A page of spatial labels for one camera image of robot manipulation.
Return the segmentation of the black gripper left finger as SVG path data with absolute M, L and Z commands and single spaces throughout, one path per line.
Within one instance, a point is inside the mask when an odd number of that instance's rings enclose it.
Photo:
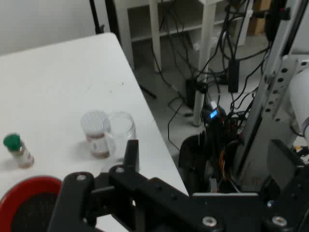
M 97 218 L 113 216 L 131 232 L 222 232 L 225 222 L 158 178 L 138 173 L 139 142 L 127 143 L 124 162 L 94 177 L 67 175 L 48 226 L 50 232 L 95 232 Z

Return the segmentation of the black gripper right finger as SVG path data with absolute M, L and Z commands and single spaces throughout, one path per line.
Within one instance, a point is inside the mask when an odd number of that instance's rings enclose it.
M 309 166 L 281 140 L 269 142 L 267 169 L 280 194 L 263 213 L 263 232 L 309 230 Z

